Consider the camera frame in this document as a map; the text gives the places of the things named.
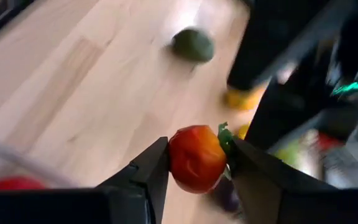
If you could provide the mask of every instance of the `green fruit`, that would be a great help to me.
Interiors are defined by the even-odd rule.
[[[208,62],[214,57],[214,44],[202,31],[184,29],[173,37],[173,51],[187,60]]]

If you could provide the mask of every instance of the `green light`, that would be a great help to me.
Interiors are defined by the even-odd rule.
[[[351,91],[351,90],[358,90],[358,83],[354,82],[350,85],[345,85],[345,86],[341,86],[339,87],[337,90],[333,91],[333,94],[339,94],[339,93],[345,93],[347,91]]]

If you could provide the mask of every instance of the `red fruit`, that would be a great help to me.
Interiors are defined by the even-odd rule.
[[[8,177],[0,180],[0,190],[40,190],[46,187],[28,177]]]
[[[187,192],[210,191],[226,167],[226,155],[209,126],[190,126],[169,141],[170,171]]]

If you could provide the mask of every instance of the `wooden floor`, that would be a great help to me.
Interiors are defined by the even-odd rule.
[[[248,16],[238,0],[36,1],[0,32],[0,177],[95,186],[178,128],[248,123],[253,111],[221,104]],[[209,63],[168,51],[188,26],[214,39]],[[164,223],[230,220],[170,179]]]

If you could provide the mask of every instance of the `light wood surface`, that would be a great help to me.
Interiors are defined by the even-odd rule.
[[[248,123],[221,104],[248,16],[238,0],[36,1],[0,31],[0,144],[94,186],[178,128]],[[189,26],[213,38],[209,63],[169,52]],[[0,156],[0,176],[21,172]],[[229,220],[170,179],[164,223]]]

